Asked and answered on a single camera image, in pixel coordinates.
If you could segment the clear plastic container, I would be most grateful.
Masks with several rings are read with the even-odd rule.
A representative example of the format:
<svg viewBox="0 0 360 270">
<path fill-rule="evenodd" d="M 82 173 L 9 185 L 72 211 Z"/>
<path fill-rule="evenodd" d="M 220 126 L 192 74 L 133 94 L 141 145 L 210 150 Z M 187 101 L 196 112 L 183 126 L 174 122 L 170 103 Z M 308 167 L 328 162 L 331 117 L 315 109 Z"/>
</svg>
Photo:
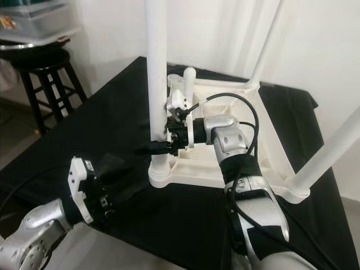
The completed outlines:
<svg viewBox="0 0 360 270">
<path fill-rule="evenodd" d="M 51 41 L 79 31 L 70 0 L 0 8 L 0 38 L 19 43 Z"/>
</svg>

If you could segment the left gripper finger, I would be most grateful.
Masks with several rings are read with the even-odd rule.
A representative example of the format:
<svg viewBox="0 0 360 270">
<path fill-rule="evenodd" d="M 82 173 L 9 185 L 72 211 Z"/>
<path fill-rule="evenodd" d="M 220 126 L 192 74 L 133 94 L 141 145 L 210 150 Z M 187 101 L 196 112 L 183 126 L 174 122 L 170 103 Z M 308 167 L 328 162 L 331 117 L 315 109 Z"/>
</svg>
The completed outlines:
<svg viewBox="0 0 360 270">
<path fill-rule="evenodd" d="M 108 195 L 134 195 L 149 187 L 144 170 L 128 164 L 101 165 L 98 180 Z"/>
<path fill-rule="evenodd" d="M 110 218 L 119 214 L 139 214 L 141 212 L 141 192 L 124 191 L 106 196 L 105 216 Z"/>
</svg>

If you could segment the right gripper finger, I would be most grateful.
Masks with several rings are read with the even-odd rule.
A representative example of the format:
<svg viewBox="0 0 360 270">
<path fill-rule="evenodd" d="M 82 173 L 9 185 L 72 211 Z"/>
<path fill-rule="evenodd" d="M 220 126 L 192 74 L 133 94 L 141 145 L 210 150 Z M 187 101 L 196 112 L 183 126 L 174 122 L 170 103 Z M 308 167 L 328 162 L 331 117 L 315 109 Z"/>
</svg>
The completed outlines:
<svg viewBox="0 0 360 270">
<path fill-rule="evenodd" d="M 146 142 L 134 149 L 136 155 L 164 155 L 169 154 L 169 142 Z"/>
</svg>

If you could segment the pink checked cloth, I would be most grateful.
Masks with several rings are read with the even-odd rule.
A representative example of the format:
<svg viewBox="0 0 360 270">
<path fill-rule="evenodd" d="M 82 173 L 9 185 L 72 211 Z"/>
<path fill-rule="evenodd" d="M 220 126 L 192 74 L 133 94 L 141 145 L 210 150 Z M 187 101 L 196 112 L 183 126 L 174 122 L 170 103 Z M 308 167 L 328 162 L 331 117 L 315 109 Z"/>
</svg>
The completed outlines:
<svg viewBox="0 0 360 270">
<path fill-rule="evenodd" d="M 0 59 L 0 91 L 9 92 L 21 83 L 18 71 L 10 62 Z"/>
</svg>

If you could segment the clear tape patch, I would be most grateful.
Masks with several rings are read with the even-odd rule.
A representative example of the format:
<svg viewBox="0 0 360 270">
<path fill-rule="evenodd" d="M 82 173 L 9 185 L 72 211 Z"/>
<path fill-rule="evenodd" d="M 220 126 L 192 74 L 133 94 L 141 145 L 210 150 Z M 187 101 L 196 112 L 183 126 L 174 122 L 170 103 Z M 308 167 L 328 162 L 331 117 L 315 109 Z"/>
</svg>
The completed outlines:
<svg viewBox="0 0 360 270">
<path fill-rule="evenodd" d="M 96 173 L 103 174 L 115 172 L 116 170 L 121 169 L 124 164 L 124 159 L 121 159 L 121 157 L 111 154 L 110 152 L 106 152 L 106 154 L 103 154 L 103 157 L 100 157 L 100 159 L 93 164 L 93 167 L 95 168 Z"/>
</svg>

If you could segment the black round stool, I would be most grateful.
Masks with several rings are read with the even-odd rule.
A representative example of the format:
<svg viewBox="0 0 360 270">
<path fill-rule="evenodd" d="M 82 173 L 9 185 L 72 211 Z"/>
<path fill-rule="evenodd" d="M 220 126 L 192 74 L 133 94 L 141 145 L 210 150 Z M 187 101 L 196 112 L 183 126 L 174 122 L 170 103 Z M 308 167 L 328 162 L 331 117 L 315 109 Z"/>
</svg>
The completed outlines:
<svg viewBox="0 0 360 270">
<path fill-rule="evenodd" d="M 70 101 L 72 95 L 77 95 L 80 103 L 87 101 L 87 93 L 70 63 L 70 52 L 65 49 L 33 60 L 16 61 L 12 66 L 20 72 L 40 136 L 49 131 L 46 119 L 54 118 L 59 123 L 65 118 L 63 111 L 69 114 L 74 112 L 74 105 Z"/>
</svg>

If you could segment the cream plastic table top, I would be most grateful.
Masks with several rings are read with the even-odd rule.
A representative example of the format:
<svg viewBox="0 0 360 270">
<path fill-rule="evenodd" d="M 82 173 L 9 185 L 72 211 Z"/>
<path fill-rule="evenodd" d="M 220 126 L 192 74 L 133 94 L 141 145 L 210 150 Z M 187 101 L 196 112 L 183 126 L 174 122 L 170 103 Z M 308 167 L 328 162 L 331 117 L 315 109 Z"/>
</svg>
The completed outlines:
<svg viewBox="0 0 360 270">
<path fill-rule="evenodd" d="M 286 180 L 295 175 L 285 149 L 281 146 L 280 137 L 273 126 L 267 108 L 262 103 L 259 88 L 244 89 L 246 82 L 229 82 L 229 80 L 196 79 L 195 104 L 200 106 L 192 112 L 193 120 L 216 115 L 229 115 L 237 120 L 253 123 L 254 116 L 241 100 L 233 97 L 221 97 L 217 102 L 208 104 L 207 99 L 216 93 L 236 93 L 250 101 L 259 115 L 259 166 L 263 176 L 277 195 L 295 203 L 296 196 L 291 195 Z M 172 90 L 182 90 L 183 75 L 169 74 L 167 76 L 169 96 Z M 200 141 L 195 142 L 193 149 L 180 149 L 178 155 L 153 155 L 148 169 L 149 182 L 155 188 L 164 188 L 170 183 L 182 183 L 199 187 L 221 188 L 221 168 L 214 157 L 214 149 L 208 140 L 208 130 L 195 128 L 195 136 Z"/>
</svg>

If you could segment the black tablecloth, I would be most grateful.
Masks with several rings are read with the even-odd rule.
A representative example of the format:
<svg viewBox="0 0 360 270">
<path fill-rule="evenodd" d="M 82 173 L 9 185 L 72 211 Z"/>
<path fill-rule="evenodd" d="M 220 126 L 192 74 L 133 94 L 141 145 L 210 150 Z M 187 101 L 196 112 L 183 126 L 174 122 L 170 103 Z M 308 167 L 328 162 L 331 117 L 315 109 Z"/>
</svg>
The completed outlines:
<svg viewBox="0 0 360 270">
<path fill-rule="evenodd" d="M 103 154 L 115 154 L 125 164 L 144 170 L 149 156 L 134 149 L 149 141 L 147 131 L 146 59 L 138 57 L 88 98 L 72 114 L 34 142 L 0 171 L 0 196 L 4 200 L 13 188 L 34 178 L 16 191 L 13 199 L 30 206 L 44 205 L 65 194 L 70 159 L 75 155 L 95 164 Z M 291 167 L 299 170 L 322 146 L 317 124 L 317 103 L 309 92 L 278 84 L 262 83 L 262 103 L 278 133 Z M 334 173 L 329 170 L 311 188 L 311 196 L 299 205 L 283 201 L 293 217 L 314 234 L 319 246 L 343 270 L 360 270 L 344 203 Z M 107 231 L 110 237 L 134 245 L 182 268 L 229 269 L 230 247 L 223 191 L 220 188 L 170 184 L 149 185 L 149 213 L 121 218 Z M 100 247 L 88 255 L 70 259 L 53 254 L 58 267 L 77 270 L 129 269 L 121 263 L 101 267 L 100 259 L 120 259 L 128 251 Z"/>
</svg>

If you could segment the green pot lid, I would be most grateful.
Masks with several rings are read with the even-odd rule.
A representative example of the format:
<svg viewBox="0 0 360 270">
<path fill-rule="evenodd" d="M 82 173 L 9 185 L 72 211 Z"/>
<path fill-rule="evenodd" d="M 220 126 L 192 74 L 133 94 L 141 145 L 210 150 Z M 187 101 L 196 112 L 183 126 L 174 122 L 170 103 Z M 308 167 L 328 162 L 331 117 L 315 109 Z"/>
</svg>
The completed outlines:
<svg viewBox="0 0 360 270">
<path fill-rule="evenodd" d="M 0 8 L 28 7 L 52 1 L 54 0 L 0 0 Z"/>
</svg>

